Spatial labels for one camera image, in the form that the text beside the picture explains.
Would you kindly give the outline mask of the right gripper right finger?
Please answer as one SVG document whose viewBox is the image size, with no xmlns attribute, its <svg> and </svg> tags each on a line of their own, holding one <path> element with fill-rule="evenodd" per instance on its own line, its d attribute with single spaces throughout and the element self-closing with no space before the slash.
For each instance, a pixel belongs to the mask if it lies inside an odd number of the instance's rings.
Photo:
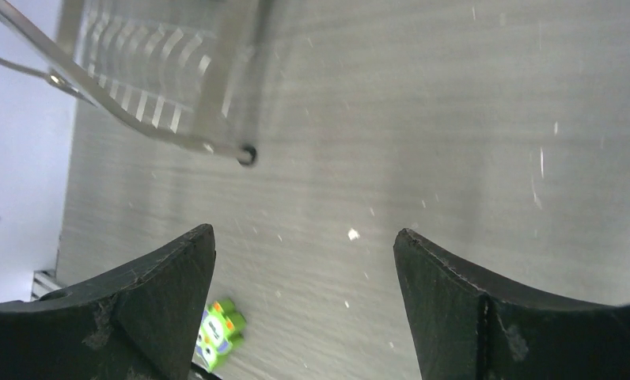
<svg viewBox="0 0 630 380">
<path fill-rule="evenodd" d="M 410 229 L 393 245 L 424 379 L 630 379 L 630 304 L 541 291 Z"/>
</svg>

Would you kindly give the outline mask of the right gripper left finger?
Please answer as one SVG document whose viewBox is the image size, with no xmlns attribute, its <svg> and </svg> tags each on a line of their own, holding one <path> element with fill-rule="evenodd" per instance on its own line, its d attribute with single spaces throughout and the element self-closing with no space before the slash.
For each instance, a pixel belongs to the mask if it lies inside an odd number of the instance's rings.
<svg viewBox="0 0 630 380">
<path fill-rule="evenodd" d="M 186 379 L 215 258 L 203 224 L 41 300 L 0 303 L 0 379 Z"/>
</svg>

